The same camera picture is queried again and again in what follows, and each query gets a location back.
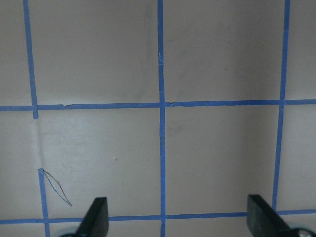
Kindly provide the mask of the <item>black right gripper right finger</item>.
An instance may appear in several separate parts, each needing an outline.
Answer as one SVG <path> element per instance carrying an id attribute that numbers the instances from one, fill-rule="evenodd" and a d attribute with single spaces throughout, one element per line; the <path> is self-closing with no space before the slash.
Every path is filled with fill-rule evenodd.
<path id="1" fill-rule="evenodd" d="M 247 197 L 247 226 L 253 237 L 290 237 L 291 228 L 260 195 Z"/>

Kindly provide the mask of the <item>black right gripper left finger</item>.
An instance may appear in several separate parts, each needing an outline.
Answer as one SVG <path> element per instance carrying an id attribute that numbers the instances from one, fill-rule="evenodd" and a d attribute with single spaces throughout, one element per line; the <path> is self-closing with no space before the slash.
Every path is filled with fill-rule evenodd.
<path id="1" fill-rule="evenodd" d="M 106 197 L 96 197 L 75 232 L 76 237 L 106 237 L 109 215 Z"/>

